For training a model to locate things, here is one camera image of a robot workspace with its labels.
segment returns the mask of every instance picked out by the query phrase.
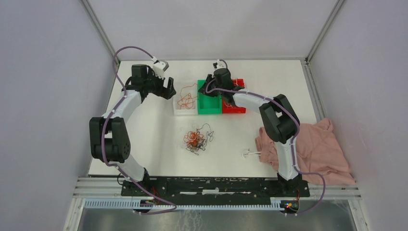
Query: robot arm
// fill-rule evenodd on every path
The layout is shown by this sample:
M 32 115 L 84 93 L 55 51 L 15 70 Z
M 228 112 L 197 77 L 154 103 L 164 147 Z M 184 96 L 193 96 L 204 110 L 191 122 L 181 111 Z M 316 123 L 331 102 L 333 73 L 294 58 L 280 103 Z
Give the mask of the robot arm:
M 120 100 L 123 100 L 124 95 L 125 98 L 109 119 L 106 134 L 102 134 L 102 127 L 112 110 L 101 117 L 93 117 L 89 122 L 92 157 L 103 161 L 101 139 L 106 135 L 104 141 L 107 161 L 121 168 L 136 181 L 142 181 L 147 171 L 130 155 L 130 140 L 125 124 L 149 93 L 165 99 L 170 99 L 176 94 L 173 78 L 169 77 L 167 88 L 163 86 L 167 62 L 154 59 L 152 68 L 143 64 L 132 66 L 132 76 L 125 84 L 127 93 L 125 95 L 122 90 Z
M 218 60 L 217 63 L 214 63 L 214 68 L 214 74 L 207 76 L 207 79 L 199 89 L 199 92 L 211 97 L 221 95 L 224 101 L 231 105 L 245 107 L 260 113 L 265 131 L 276 145 L 279 160 L 278 178 L 281 177 L 286 181 L 295 179 L 298 176 L 298 172 L 294 169 L 295 167 L 298 168 L 297 159 L 295 158 L 293 161 L 291 144 L 287 141 L 295 135 L 296 124 L 275 104 L 268 100 L 247 94 L 248 90 L 243 87 L 234 86 L 231 80 L 231 73 L 225 68 L 220 60 Z M 214 88 L 244 93 L 232 93 L 218 90 L 207 92 L 207 90 L 210 91 Z M 273 100 L 283 106 L 299 123 L 299 119 L 286 96 L 280 94 L 274 97 Z M 295 142 L 296 138 L 293 141 L 294 153 L 296 153 Z

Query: pink cloth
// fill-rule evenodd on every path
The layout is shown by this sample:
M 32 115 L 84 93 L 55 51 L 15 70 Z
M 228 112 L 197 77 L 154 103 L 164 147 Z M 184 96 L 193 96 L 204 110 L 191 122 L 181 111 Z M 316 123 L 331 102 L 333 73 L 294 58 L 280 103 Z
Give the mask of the pink cloth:
M 257 150 L 261 152 L 259 160 L 270 163 L 278 171 L 275 142 L 268 137 L 264 127 L 259 129 L 259 137 L 255 139 L 255 143 Z M 328 185 L 356 184 L 329 119 L 325 118 L 315 125 L 301 124 L 296 139 L 296 152 L 300 171 L 318 172 Z M 323 184 L 317 175 L 303 175 L 302 178 L 313 184 Z

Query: black mounting plate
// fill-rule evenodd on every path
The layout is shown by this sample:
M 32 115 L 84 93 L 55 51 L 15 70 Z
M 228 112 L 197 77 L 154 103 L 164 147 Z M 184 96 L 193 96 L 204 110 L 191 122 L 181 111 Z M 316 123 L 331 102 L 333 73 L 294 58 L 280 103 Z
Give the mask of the black mounting plate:
M 296 188 L 286 192 L 276 178 L 150 176 L 149 184 L 161 198 L 177 205 L 270 205 L 271 197 L 297 197 L 297 190 L 300 197 L 310 197 L 309 186 L 304 180 Z M 128 181 L 123 181 L 121 195 L 146 196 L 135 184 Z

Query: gray floor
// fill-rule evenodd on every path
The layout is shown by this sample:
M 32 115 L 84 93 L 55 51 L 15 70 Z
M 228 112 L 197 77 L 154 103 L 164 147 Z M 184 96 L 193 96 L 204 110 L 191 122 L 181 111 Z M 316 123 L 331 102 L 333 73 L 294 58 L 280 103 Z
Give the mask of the gray floor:
M 301 201 L 301 210 L 314 201 Z M 128 209 L 84 209 L 80 231 L 356 231 L 347 201 L 323 201 L 313 212 L 187 210 L 139 216 Z

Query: red tray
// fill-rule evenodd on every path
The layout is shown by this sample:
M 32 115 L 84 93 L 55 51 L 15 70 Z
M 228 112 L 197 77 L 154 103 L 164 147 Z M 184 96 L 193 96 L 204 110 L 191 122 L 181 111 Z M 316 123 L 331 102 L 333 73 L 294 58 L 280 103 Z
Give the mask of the red tray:
M 234 82 L 235 86 L 238 85 L 238 86 L 241 86 L 241 87 L 245 87 L 245 84 L 243 83 L 242 78 L 233 79 L 232 81 Z M 246 112 L 246 108 L 231 106 L 229 103 L 226 103 L 226 102 L 224 102 L 224 100 L 222 100 L 222 113 L 223 114 L 245 113 L 245 112 Z

